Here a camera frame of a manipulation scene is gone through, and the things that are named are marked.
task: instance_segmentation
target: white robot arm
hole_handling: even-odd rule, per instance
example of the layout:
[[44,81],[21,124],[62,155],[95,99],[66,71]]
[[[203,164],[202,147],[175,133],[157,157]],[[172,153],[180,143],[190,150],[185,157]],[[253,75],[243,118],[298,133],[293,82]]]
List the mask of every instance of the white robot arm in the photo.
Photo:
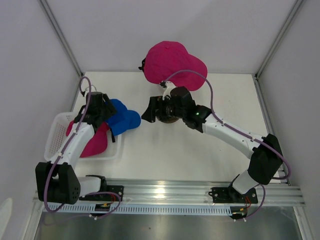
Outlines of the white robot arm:
[[281,153],[278,139],[274,135],[269,134],[263,137],[225,121],[213,114],[210,108],[196,105],[190,92],[183,86],[175,87],[172,82],[167,81],[163,83],[162,87],[166,88],[164,95],[150,98],[149,106],[141,116],[143,120],[153,123],[157,118],[161,122],[170,123],[182,119],[189,128],[215,136],[242,152],[250,159],[250,164],[248,169],[238,175],[230,184],[229,190],[235,192],[233,198],[241,198],[241,195],[245,195],[259,184],[269,184],[281,166],[282,160],[265,146],[244,137],[226,125]]
[[70,134],[57,153],[48,162],[39,162],[35,168],[38,198],[41,201],[74,204],[79,197],[106,188],[103,176],[77,177],[74,168],[96,130],[117,111],[108,96],[101,92],[92,92],[90,100],[87,96],[86,101],[87,105],[79,111]]

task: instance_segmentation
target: pink baseball cap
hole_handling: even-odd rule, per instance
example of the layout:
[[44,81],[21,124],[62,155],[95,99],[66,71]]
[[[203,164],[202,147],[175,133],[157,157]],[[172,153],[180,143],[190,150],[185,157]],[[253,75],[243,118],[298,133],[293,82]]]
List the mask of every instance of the pink baseball cap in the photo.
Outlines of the pink baseball cap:
[[[69,136],[74,121],[69,123],[68,128],[66,129],[66,135]],[[97,129],[96,133],[93,137],[88,141],[85,145],[80,158],[86,158],[90,156],[94,156],[97,154],[103,153],[108,146],[108,138],[107,138],[107,131],[110,129],[107,123],[103,122],[101,126]]]
[[[145,78],[153,84],[160,84],[179,70],[192,70],[205,78],[208,75],[207,66],[176,41],[162,41],[153,46],[139,69],[143,70]],[[202,77],[192,72],[178,73],[169,81],[177,87],[184,86],[189,91],[198,90],[205,82]]]

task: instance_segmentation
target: white plastic basket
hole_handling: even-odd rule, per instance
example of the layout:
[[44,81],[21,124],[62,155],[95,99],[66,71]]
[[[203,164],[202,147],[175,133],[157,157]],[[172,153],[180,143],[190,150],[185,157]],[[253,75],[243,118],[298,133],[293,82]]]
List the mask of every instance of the white plastic basket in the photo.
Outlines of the white plastic basket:
[[[55,116],[46,141],[44,159],[49,161],[59,150],[64,140],[67,138],[66,132],[69,123],[77,116],[76,112],[62,112]],[[79,160],[112,160],[118,157],[121,146],[121,134],[115,136],[112,142],[111,131],[107,131],[108,147],[100,154],[79,158]]]

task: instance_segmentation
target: white floor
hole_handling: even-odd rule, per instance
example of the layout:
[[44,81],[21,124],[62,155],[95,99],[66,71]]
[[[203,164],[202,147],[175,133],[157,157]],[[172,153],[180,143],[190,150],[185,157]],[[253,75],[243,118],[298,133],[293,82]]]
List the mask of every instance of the white floor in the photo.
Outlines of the white floor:
[[[142,72],[87,72],[85,75],[97,91],[121,100],[140,115],[146,110],[149,97],[163,93]],[[245,130],[267,134],[251,75],[209,74],[208,79],[214,89],[214,108],[220,116]],[[206,84],[191,94],[197,104],[210,106]],[[84,104],[85,99],[79,94],[74,111]],[[249,159],[241,152],[213,136],[189,129],[182,120],[172,124],[143,120],[139,128],[122,135],[117,159],[81,161],[75,171],[78,176],[95,174],[116,179],[228,182],[248,166]]]

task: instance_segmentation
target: blue cap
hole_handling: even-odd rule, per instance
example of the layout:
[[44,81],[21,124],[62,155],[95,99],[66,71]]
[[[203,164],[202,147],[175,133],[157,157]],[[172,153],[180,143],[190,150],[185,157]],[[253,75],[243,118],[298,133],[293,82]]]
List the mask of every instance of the blue cap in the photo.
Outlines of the blue cap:
[[141,124],[139,113],[128,110],[127,107],[118,99],[110,100],[115,107],[117,113],[106,120],[106,123],[112,130],[114,136],[123,134],[129,129],[135,129]]

